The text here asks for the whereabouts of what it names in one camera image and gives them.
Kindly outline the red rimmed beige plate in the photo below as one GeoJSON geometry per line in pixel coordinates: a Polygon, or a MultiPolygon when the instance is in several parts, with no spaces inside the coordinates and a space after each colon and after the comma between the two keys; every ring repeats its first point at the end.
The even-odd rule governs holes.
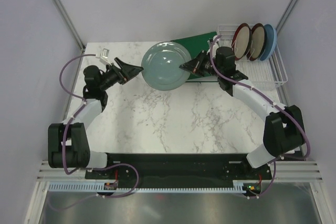
{"type": "Polygon", "coordinates": [[[242,23],[236,29],[231,48],[234,51],[235,60],[240,60],[245,56],[251,45],[251,28],[247,23],[242,23]]]}

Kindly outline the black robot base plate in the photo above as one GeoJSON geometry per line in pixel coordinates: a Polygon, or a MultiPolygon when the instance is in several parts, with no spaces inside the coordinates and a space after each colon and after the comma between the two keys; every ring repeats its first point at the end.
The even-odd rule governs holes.
{"type": "Polygon", "coordinates": [[[125,187],[230,186],[235,180],[269,180],[263,165],[246,169],[246,154],[108,154],[108,166],[121,167],[86,172],[86,179],[116,179],[125,187]]]}

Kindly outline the grey-green ceramic plate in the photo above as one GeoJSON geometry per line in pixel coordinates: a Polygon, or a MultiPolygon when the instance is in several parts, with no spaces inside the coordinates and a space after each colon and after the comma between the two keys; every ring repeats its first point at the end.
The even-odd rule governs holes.
{"type": "Polygon", "coordinates": [[[170,91],[182,86],[190,73],[180,65],[191,60],[188,50],[172,42],[159,42],[144,54],[141,62],[142,77],[151,87],[159,91],[170,91]]]}

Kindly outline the light blue plastic plate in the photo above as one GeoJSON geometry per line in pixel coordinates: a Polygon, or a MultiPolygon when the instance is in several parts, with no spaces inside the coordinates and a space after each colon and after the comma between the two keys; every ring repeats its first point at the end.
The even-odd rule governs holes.
{"type": "Polygon", "coordinates": [[[274,53],[277,44],[276,29],[271,24],[266,24],[264,28],[266,30],[266,43],[265,50],[259,57],[260,61],[266,61],[267,59],[269,59],[274,53]]]}

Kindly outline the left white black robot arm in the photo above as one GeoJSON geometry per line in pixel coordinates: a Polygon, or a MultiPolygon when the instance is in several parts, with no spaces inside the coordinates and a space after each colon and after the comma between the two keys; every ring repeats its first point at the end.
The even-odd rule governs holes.
{"type": "Polygon", "coordinates": [[[91,151],[86,130],[106,108],[107,90],[115,84],[124,85],[143,71],[115,58],[102,71],[95,65],[83,71],[85,86],[81,105],[69,118],[53,123],[48,128],[48,164],[51,168],[63,168],[70,175],[74,171],[96,169],[103,178],[111,178],[115,165],[108,161],[107,153],[91,151]]]}

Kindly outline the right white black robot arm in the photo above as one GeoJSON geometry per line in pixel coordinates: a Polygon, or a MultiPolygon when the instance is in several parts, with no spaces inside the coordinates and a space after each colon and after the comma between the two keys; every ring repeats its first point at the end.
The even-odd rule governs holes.
{"type": "Polygon", "coordinates": [[[300,109],[276,103],[255,88],[248,77],[237,70],[230,47],[219,47],[215,55],[201,51],[194,59],[181,64],[180,69],[200,77],[215,76],[223,91],[245,103],[264,121],[262,144],[248,153],[240,166],[245,178],[254,178],[261,166],[306,143],[300,109]]]}

